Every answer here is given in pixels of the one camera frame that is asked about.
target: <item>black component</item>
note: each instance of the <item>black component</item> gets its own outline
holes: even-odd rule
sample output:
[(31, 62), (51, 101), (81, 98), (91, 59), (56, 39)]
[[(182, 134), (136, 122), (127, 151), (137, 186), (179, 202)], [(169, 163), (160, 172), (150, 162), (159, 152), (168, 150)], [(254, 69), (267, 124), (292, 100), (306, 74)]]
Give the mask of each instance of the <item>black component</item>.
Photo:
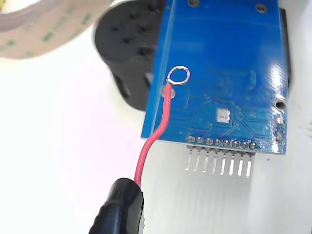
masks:
[(146, 110), (151, 74), (157, 47), (163, 0), (136, 0), (122, 3), (99, 21), (95, 45), (110, 67), (117, 87), (132, 107)]
[(290, 54), (290, 48), (289, 48), (289, 37), (288, 37), (286, 10), (280, 8), (279, 13), (280, 13), (280, 18), (281, 18), (281, 23), (282, 23), (285, 50), (286, 50), (287, 79), (288, 79), (288, 88), (289, 88), (290, 83), (292, 81), (292, 64), (291, 64), (291, 54)]
[(117, 180), (89, 234), (138, 234), (143, 205), (143, 193), (134, 181), (126, 178)]

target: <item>roll of tape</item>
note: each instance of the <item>roll of tape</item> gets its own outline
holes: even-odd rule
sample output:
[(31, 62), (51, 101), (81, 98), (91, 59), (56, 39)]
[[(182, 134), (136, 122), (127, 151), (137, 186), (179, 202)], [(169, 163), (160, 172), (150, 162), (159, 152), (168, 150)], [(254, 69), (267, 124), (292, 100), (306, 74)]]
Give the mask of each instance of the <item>roll of tape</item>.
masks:
[(26, 59), (45, 54), (87, 29), (111, 0), (41, 0), (0, 14), (0, 57)]

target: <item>white surface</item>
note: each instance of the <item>white surface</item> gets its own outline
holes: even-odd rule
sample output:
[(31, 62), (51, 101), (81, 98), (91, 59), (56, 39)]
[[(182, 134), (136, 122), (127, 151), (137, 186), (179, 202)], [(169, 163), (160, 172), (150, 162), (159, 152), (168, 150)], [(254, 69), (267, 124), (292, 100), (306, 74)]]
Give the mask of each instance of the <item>white surface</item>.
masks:
[[(292, 53), (288, 148), (284, 157), (255, 157), (250, 202), (242, 203), (249, 234), (306, 234), (312, 226), (312, 1), (280, 5)], [(0, 59), (0, 233), (86, 234), (112, 183), (134, 176), (144, 113), (122, 100), (91, 32), (40, 58)], [(146, 234), (204, 234), (209, 222), (229, 225), (220, 222), (227, 207), (214, 220), (196, 212), (206, 210), (201, 199), (214, 187), (202, 174), (184, 176), (187, 153), (175, 144), (152, 147), (142, 180)], [(177, 196), (187, 187), (190, 194)], [(244, 216), (247, 208), (232, 206), (243, 201), (228, 203), (230, 217)], [(177, 223), (186, 229), (172, 228)]]

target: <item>hole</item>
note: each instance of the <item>hole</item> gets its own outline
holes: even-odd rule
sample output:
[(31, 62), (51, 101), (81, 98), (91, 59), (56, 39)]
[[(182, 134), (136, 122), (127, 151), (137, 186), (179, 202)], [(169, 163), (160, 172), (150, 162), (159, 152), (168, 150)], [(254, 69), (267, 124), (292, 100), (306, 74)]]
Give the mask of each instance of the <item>hole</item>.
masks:
[(123, 82), (123, 80), (119, 76), (117, 76), (116, 74), (113, 74), (113, 76), (114, 76), (116, 85), (117, 85), (119, 92), (122, 95), (122, 97), (124, 99), (129, 98), (131, 96), (131, 93), (130, 93), (127, 85), (125, 84), (125, 82)]
[(148, 46), (142, 46), (138, 49), (137, 53), (142, 57), (148, 57), (153, 54), (154, 50)]
[(147, 23), (141, 23), (137, 27), (139, 33), (146, 33), (150, 29), (150, 26)]
[(132, 38), (131, 37), (124, 37), (122, 39), (122, 41), (125, 43), (125, 44), (130, 44), (132, 42)]
[(131, 12), (129, 18), (132, 20), (136, 20), (140, 17), (140, 13), (139, 12)]
[(279, 109), (279, 110), (285, 110), (286, 109), (286, 103), (284, 101), (277, 101), (276, 102), (276, 108)]
[(264, 14), (264, 13), (266, 13), (268, 11), (266, 5), (264, 5), (262, 3), (256, 4), (255, 8), (261, 14)]
[(119, 31), (119, 28), (118, 28), (117, 26), (113, 26), (113, 27), (112, 27), (112, 31), (113, 31), (113, 32), (118, 32), (118, 31)]
[(190, 7), (198, 7), (199, 6), (199, 0), (188, 0), (187, 3)]

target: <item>screw hole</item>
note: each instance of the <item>screw hole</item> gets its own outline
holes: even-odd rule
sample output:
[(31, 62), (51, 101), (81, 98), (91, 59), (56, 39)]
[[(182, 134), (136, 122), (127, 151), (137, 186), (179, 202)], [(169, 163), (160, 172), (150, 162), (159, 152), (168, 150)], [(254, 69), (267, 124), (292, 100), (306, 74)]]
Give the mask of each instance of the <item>screw hole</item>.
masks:
[(129, 18), (132, 20), (136, 20), (140, 17), (139, 12), (131, 12)]
[(275, 106), (279, 110), (285, 110), (286, 109), (286, 103), (281, 101), (281, 100), (277, 101)]
[(150, 29), (150, 26), (147, 23), (142, 23), (138, 25), (138, 31), (140, 33), (146, 33)]
[(154, 50), (151, 47), (148, 46), (142, 46), (138, 49), (137, 53), (142, 57), (148, 57), (154, 52)]
[(264, 5), (262, 3), (256, 4), (255, 8), (261, 14), (264, 14), (264, 13), (266, 13), (268, 11), (266, 5)]
[(132, 38), (131, 37), (124, 37), (122, 39), (122, 41), (125, 43), (125, 44), (130, 44), (132, 42)]
[(199, 0), (188, 0), (187, 3), (190, 7), (198, 7), (200, 2)]

